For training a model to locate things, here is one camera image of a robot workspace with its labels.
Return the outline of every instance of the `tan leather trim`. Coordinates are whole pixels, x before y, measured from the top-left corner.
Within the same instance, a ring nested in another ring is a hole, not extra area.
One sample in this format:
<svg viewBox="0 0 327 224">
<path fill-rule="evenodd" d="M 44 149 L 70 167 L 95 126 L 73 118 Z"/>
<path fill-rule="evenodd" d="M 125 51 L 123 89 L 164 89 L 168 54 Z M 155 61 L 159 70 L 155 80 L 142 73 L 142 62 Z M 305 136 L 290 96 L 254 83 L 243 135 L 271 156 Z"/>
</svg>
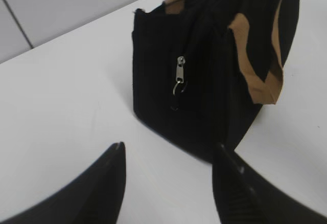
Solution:
<svg viewBox="0 0 327 224">
<path fill-rule="evenodd" d="M 279 45 L 278 18 L 282 0 L 279 1 L 275 18 L 271 41 L 276 52 L 277 59 L 271 62 L 270 70 L 265 82 L 258 77 L 248 59 L 246 52 L 247 40 L 250 30 L 250 24 L 246 16 L 238 13 L 235 19 L 229 25 L 235 37 L 238 52 L 238 62 L 242 75 L 244 76 L 250 96 L 255 104 L 276 104 L 283 87 L 283 67 L 281 58 L 281 49 Z"/>
<path fill-rule="evenodd" d="M 185 7 L 185 0 L 164 0 L 166 14 L 179 14 Z"/>
</svg>

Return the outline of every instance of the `black bag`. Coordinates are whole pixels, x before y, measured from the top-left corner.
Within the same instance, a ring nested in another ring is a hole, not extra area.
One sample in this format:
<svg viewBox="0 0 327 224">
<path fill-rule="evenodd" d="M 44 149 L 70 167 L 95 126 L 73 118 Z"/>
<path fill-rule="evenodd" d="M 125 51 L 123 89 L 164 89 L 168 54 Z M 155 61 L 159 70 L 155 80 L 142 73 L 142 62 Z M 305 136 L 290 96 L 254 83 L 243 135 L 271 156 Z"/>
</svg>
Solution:
<svg viewBox="0 0 327 224">
<path fill-rule="evenodd" d="M 166 0 L 135 12 L 134 111 L 150 128 L 212 162 L 235 149 L 262 104 L 275 103 L 299 0 Z"/>
</svg>

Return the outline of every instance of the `white table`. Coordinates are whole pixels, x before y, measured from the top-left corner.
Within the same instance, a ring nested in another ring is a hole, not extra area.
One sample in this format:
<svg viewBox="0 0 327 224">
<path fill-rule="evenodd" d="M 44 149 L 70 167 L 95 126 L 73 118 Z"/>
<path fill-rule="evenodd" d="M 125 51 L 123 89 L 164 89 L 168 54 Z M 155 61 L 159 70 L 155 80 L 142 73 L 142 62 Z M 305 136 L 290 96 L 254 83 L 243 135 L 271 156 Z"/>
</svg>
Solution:
<svg viewBox="0 0 327 224">
<path fill-rule="evenodd" d="M 0 65 L 0 221 L 52 195 L 124 141 L 118 223 L 219 223 L 211 166 L 132 111 L 132 11 L 162 1 L 139 0 Z M 302 0 L 281 99 L 262 110 L 237 152 L 327 215 L 327 11 L 316 1 Z"/>
</svg>

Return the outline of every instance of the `metal zipper pull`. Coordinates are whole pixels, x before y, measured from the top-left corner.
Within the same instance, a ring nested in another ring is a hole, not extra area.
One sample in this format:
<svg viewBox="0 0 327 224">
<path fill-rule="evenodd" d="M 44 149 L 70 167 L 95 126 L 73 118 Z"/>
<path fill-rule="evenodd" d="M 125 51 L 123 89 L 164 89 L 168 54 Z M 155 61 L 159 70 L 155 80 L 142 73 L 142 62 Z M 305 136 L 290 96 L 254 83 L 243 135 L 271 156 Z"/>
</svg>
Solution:
<svg viewBox="0 0 327 224">
<path fill-rule="evenodd" d="M 177 86 L 180 84 L 180 83 L 184 83 L 184 65 L 186 63 L 186 60 L 184 58 L 184 56 L 179 56 L 177 58 L 177 67 L 176 67 L 176 84 L 174 86 L 174 89 L 173 89 L 173 95 L 175 96 L 175 91 L 176 91 L 176 88 Z"/>
</svg>

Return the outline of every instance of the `black object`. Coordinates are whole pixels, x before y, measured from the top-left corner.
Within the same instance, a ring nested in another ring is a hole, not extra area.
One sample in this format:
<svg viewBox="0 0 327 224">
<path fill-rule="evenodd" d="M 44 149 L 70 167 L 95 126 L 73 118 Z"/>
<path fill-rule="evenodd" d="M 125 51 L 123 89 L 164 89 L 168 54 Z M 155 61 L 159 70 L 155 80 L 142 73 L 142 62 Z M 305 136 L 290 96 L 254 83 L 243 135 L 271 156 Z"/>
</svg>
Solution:
<svg viewBox="0 0 327 224">
<path fill-rule="evenodd" d="M 217 143 L 235 149 L 262 105 L 253 102 L 240 71 L 231 24 L 239 15 L 247 19 L 246 52 L 263 82 L 274 61 L 285 63 L 297 25 L 299 0 L 282 0 L 278 58 L 272 31 L 279 2 L 166 0 L 150 13 L 137 9 L 133 102 L 139 119 L 207 162 Z"/>
<path fill-rule="evenodd" d="M 62 190 L 3 224 L 114 224 L 125 192 L 123 142 L 111 145 Z"/>
<path fill-rule="evenodd" d="M 222 224 L 326 224 L 327 219 L 270 184 L 235 152 L 220 145 L 213 189 Z"/>
</svg>

